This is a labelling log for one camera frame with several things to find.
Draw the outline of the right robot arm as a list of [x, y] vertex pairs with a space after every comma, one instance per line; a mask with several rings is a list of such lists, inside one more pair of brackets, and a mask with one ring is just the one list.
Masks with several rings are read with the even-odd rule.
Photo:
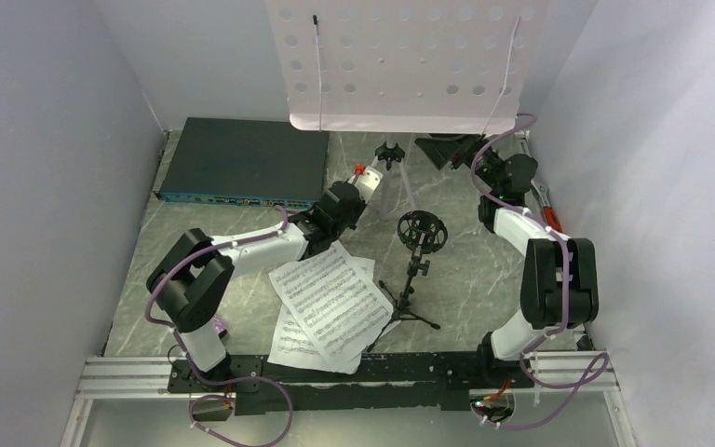
[[478, 135], [432, 135], [416, 145], [437, 168], [471, 168], [490, 190], [478, 205], [479, 221], [524, 257], [519, 309], [481, 343], [478, 379], [499, 386], [512, 372], [511, 360], [535, 350], [557, 330], [572, 329], [599, 311], [595, 247], [586, 238], [564, 235], [550, 218], [537, 222], [526, 206], [538, 163], [522, 151], [502, 157]]

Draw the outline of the black microphone tripod with shockmount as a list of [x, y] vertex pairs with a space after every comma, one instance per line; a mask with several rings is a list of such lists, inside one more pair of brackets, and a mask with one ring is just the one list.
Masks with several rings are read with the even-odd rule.
[[406, 269], [407, 279], [398, 294], [391, 292], [382, 280], [378, 282], [380, 289], [391, 298], [392, 312], [390, 319], [380, 330], [380, 334], [367, 346], [367, 353], [372, 352], [383, 334], [390, 330], [394, 323], [421, 321], [433, 330], [438, 331], [441, 329], [439, 324], [412, 312], [410, 298], [414, 294], [412, 281], [418, 276], [426, 277], [428, 275], [430, 262], [425, 260], [424, 257], [440, 251], [447, 242], [447, 227], [432, 212], [411, 210], [398, 219], [397, 235], [402, 245], [411, 252], [411, 258]]

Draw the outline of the lilac perforated music stand desk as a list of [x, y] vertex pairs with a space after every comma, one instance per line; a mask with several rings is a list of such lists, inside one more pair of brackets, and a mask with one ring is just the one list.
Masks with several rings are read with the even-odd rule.
[[546, 1], [269, 1], [300, 130], [512, 129]]

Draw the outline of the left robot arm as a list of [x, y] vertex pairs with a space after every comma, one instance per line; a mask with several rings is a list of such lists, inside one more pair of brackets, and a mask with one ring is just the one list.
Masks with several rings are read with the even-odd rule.
[[149, 306], [182, 341], [194, 379], [208, 391], [230, 378], [231, 358], [214, 323], [229, 282], [240, 275], [320, 254], [356, 227], [379, 184], [367, 174], [336, 182], [310, 209], [274, 226], [217, 243], [201, 229], [184, 232], [146, 281]]

